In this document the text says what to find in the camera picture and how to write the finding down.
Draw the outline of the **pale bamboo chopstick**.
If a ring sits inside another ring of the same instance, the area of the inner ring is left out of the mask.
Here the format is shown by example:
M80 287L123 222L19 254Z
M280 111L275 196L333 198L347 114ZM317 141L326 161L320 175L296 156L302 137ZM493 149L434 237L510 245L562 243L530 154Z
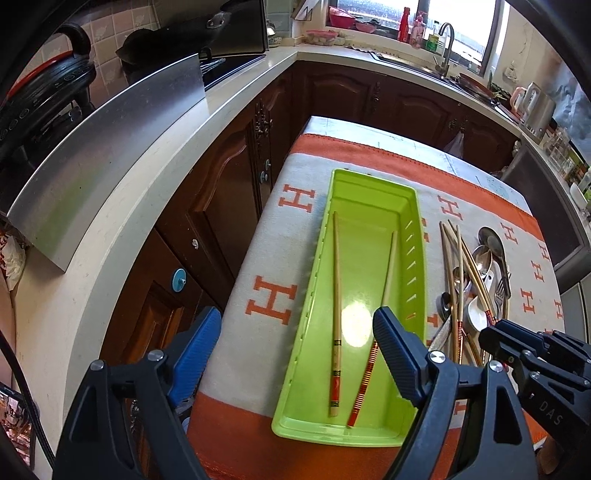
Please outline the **pale bamboo chopstick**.
M457 253L458 253L458 363L462 363L464 351L464 333L463 333L463 312L464 312L464 257L462 247L462 236L460 225L456 226Z

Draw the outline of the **bamboo chopstick red striped end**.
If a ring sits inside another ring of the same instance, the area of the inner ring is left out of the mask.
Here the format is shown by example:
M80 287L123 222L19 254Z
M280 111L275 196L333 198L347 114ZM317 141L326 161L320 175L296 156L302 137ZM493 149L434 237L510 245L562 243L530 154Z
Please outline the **bamboo chopstick red striped end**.
M389 258L388 258L386 280L384 283L384 289L383 289L383 294L382 294L382 299L381 299L382 306L388 306L389 302L390 302L393 276L394 276L394 263L396 262L397 247L398 247L398 232L394 231L391 236L391 246L390 246L390 253L389 253ZM358 417L359 417L360 410L363 407L363 400L365 399L367 389L370 385L370 377L372 377L375 363L378 358L378 353L379 353L379 345L378 345L377 340L374 339L372 342L372 346L370 346L370 353L368 356L365 370L363 370L363 377L360 382L358 392L356 393L355 402L353 403L351 413L349 414L348 422L346 422L346 426L348 428L353 428L353 426L355 426L355 424L356 424L356 419L358 419Z

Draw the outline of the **bamboo chopstick red patterned end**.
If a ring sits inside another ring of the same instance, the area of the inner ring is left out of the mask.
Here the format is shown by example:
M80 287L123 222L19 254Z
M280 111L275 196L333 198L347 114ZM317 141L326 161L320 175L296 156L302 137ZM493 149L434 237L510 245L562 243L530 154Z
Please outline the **bamboo chopstick red patterned end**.
M334 228L334 272L332 273L332 375L329 391L329 416L339 415L339 395L341 395L342 371L342 286L341 286L341 249L339 248L339 215L332 215Z

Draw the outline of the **bamboo chopstick decorated end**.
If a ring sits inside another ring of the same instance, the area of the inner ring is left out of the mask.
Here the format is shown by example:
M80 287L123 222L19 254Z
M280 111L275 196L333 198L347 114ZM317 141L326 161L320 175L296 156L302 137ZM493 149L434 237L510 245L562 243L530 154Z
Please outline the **bamboo chopstick decorated end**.
M456 250L458 257L461 259L462 265L466 266L470 280L477 290L477 296L480 299L481 305L483 306L483 311L485 312L487 318L487 325L494 325L497 318L495 317L492 310L492 302L489 292L486 289L482 276L477 268L476 260L472 256L466 242L461 235L460 227L454 227L451 222L448 222L443 223L443 229L449 239L457 244Z

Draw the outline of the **dark wooden kitchen cabinets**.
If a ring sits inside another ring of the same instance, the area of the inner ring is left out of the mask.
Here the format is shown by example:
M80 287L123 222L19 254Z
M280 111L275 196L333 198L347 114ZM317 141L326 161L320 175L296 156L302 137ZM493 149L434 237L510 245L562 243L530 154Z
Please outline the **dark wooden kitchen cabinets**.
M412 82L354 67L298 61L214 140L144 242L101 347L110 365L167 345L208 306L223 309L263 207L308 120L322 116L445 149L464 137L464 159L493 173L516 135L467 105Z

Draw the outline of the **chrome kitchen faucet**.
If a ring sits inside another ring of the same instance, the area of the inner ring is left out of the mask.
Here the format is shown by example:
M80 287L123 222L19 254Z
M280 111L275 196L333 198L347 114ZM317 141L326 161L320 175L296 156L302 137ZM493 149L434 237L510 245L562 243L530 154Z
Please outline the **chrome kitchen faucet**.
M455 29L450 22L443 23L438 31L438 37L443 42L443 54L435 56L435 70L441 79L448 77L451 54L455 42Z

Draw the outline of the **white ceramic soup spoon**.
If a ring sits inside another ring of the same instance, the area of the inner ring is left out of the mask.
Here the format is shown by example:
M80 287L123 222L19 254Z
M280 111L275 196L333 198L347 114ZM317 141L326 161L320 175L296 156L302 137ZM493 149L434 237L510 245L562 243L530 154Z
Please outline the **white ceramic soup spoon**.
M493 297L491 292L494 281L495 273L493 271L489 271L483 278L484 286L490 297ZM480 332L488 326L487 316L478 296L469 301L465 313L467 314L468 325L473 331Z

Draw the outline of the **small steel teaspoon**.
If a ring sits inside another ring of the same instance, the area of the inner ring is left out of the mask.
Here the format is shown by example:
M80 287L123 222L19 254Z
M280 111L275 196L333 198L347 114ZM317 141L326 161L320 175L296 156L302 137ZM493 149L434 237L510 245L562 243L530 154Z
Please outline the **small steel teaspoon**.
M443 321L429 347L430 351L442 351L451 334L451 304L452 298L448 292L443 292L436 301L437 311Z

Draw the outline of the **orange beige H-pattern blanket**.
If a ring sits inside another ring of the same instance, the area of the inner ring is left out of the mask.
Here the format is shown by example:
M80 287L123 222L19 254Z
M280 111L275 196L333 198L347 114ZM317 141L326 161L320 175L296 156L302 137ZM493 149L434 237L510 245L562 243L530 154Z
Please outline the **orange beige H-pattern blanket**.
M398 135L370 128L304 134L263 209L191 413L188 439L213 479L380 479L396 456L391 447L327 446L288 440L271 430L336 169L418 192L429 301L444 285L440 223L459 223L469 245L489 226L506 249L511 319L532 330L564 326L549 250L518 191Z

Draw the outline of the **long steel spoon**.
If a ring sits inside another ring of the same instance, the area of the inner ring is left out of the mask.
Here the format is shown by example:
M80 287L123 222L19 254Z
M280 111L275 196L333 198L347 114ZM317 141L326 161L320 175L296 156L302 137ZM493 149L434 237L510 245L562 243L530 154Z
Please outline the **long steel spoon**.
M493 255L488 246L479 245L472 253L477 270L485 278L492 267Z

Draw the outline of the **large steel spoon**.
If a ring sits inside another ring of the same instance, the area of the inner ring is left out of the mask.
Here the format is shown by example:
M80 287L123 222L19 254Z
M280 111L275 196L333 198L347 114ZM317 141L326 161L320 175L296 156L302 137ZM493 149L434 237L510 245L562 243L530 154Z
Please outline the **large steel spoon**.
M503 288L505 297L511 297L511 288L509 282L508 268L506 263L505 249L499 235L490 227L481 227L478 232L478 238L482 245L486 245L497 260L502 274Z

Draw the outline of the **lime green plastic utensil tray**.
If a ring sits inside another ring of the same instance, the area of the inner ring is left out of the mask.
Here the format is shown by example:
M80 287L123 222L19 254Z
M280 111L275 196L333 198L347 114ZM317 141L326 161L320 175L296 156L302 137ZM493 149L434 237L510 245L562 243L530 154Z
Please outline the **lime green plastic utensil tray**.
M332 375L332 273L334 228L339 215L342 286L342 371L339 415L329 416ZM271 429L277 436L346 447L398 447L416 415L383 357L370 377L353 428L349 414L374 340L391 236L398 247L388 307L410 332L426 337L427 281L422 216L408 186L345 169L332 172L300 325Z

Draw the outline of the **stainless steel splash panel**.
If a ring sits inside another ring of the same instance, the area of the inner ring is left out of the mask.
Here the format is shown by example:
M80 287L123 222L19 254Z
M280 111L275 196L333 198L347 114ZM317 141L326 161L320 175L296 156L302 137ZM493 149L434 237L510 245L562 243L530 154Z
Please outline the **stainless steel splash panel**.
M56 267L66 270L116 185L153 142L204 97L198 55L127 87L50 152L10 205L8 220Z

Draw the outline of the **black rice cooker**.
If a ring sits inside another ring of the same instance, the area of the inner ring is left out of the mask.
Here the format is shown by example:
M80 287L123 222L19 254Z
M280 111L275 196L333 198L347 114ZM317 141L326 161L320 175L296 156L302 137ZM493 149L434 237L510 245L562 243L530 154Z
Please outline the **black rice cooker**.
M37 67L9 92L1 107L1 154L21 147L67 104L77 103L84 114L93 111L89 86L96 78L90 59L91 42L82 27L65 23L57 30L71 49Z

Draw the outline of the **black gas stove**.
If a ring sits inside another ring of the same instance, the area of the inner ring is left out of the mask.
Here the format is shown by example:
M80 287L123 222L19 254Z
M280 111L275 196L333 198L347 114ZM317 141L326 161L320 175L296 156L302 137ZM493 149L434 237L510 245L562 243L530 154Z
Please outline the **black gas stove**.
M130 83L194 54L263 54L269 46L263 1L163 0L153 8L158 27L133 31L116 50Z

